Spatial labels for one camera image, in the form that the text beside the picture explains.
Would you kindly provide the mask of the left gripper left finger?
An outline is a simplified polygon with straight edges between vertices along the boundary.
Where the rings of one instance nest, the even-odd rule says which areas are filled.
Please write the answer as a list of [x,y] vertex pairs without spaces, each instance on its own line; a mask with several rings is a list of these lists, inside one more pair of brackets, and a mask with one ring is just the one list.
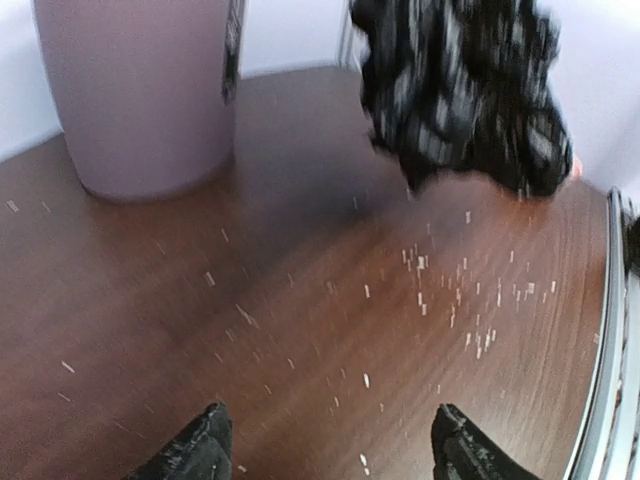
[[232,432],[226,405],[213,403],[124,479],[230,480]]

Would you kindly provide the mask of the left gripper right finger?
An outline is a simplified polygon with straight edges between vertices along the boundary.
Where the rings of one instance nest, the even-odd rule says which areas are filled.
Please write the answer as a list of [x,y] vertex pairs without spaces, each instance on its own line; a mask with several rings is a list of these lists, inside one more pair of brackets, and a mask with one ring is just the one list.
[[438,407],[431,442],[435,480],[539,480],[454,404]]

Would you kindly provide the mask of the black plastic trash bag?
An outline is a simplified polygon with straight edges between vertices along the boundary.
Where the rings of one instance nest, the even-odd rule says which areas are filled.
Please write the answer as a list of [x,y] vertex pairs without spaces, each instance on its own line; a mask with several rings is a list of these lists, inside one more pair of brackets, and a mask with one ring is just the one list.
[[569,178],[572,142],[549,84],[559,23],[533,1],[354,1],[366,37],[361,104],[372,145],[419,192],[478,172],[521,197]]

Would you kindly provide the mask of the mauve plastic trash bin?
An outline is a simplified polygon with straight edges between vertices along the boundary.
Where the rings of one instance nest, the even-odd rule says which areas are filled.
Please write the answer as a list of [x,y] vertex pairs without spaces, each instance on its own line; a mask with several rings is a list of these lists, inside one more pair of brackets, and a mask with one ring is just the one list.
[[235,150],[241,1],[37,1],[49,85],[82,186],[111,201],[187,191]]

